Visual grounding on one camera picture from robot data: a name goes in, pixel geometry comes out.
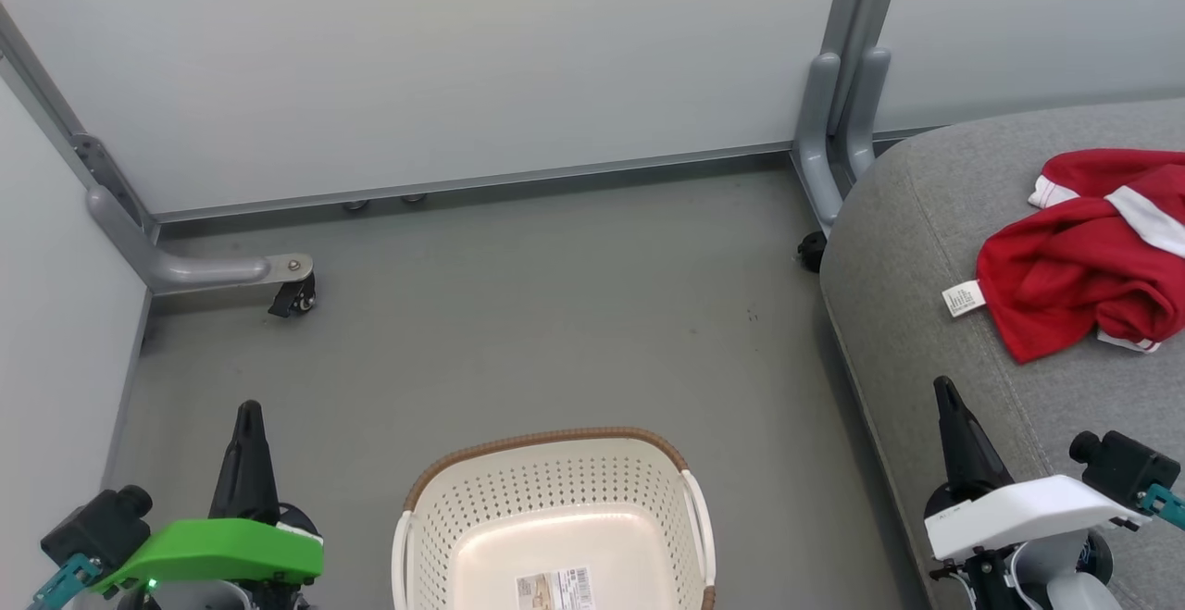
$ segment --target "laundry basket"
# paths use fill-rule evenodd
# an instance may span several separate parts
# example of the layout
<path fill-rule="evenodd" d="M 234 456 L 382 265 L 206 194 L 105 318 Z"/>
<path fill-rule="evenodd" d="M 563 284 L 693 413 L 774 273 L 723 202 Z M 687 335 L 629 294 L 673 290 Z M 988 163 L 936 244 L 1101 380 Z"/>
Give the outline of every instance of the laundry basket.
<path fill-rule="evenodd" d="M 470 447 L 428 467 L 395 529 L 396 610 L 711 610 L 707 506 L 633 428 Z"/>

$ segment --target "product label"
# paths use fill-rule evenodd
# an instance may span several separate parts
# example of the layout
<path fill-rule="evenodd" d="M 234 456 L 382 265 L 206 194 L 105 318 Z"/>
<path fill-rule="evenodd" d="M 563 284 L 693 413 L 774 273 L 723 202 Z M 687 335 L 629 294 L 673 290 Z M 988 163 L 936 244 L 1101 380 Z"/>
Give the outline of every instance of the product label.
<path fill-rule="evenodd" d="M 518 595 L 519 610 L 596 610 L 587 567 L 519 578 Z"/>
<path fill-rule="evenodd" d="M 984 298 L 984 291 L 979 289 L 979 282 L 975 280 L 943 290 L 942 298 L 947 302 L 950 315 L 963 315 L 987 303 Z"/>

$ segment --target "white partition panel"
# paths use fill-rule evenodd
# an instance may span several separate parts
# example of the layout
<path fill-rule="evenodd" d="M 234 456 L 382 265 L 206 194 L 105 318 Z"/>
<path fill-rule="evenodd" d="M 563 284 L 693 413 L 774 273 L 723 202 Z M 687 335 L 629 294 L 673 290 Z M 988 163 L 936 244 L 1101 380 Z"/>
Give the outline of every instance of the white partition panel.
<path fill-rule="evenodd" d="M 786 146 L 831 0 L 0 0 L 153 213 Z"/>
<path fill-rule="evenodd" d="M 15 79 L 8 62 L 0 75 Z M 40 539 L 100 489 L 147 290 L 87 190 L 0 79 L 0 561 L 5 608 L 56 566 Z"/>
<path fill-rule="evenodd" d="M 876 129 L 1185 95 L 1183 0 L 892 0 Z"/>

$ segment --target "gray ottoman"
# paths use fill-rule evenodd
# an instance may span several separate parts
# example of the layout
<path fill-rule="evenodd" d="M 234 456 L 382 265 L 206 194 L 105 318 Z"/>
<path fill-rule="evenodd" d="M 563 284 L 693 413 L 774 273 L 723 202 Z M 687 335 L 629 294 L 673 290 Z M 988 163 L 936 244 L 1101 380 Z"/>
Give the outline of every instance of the gray ottoman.
<path fill-rule="evenodd" d="M 1035 212 L 1046 159 L 1087 147 L 1185 150 L 1185 99 L 1025 113 L 893 146 L 852 188 L 831 235 L 822 293 L 920 571 L 935 567 L 922 511 L 944 481 L 931 381 L 948 374 L 1017 480 L 1078 477 L 1082 430 L 1119 430 L 1185 461 L 1185 339 L 1141 355 L 1096 340 L 1025 366 L 986 310 L 952 320 L 941 293 L 972 280 L 984 239 Z M 1185 608 L 1185 532 L 1107 532 L 1123 608 Z M 935 608 L 967 606 L 927 580 Z"/>

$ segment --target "white wall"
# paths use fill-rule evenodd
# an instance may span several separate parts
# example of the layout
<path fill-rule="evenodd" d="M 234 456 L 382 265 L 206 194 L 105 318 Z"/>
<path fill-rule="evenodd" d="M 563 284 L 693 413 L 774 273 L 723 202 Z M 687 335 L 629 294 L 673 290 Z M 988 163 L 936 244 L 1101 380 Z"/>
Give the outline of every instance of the white wall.
<path fill-rule="evenodd" d="M 5 83 L 0 180 L 0 604 L 25 608 L 41 537 L 100 489 L 146 290 Z"/>
<path fill-rule="evenodd" d="M 0 0 L 153 213 L 788 142 L 831 0 Z"/>
<path fill-rule="evenodd" d="M 1185 95 L 1183 0 L 892 0 L 876 129 Z"/>

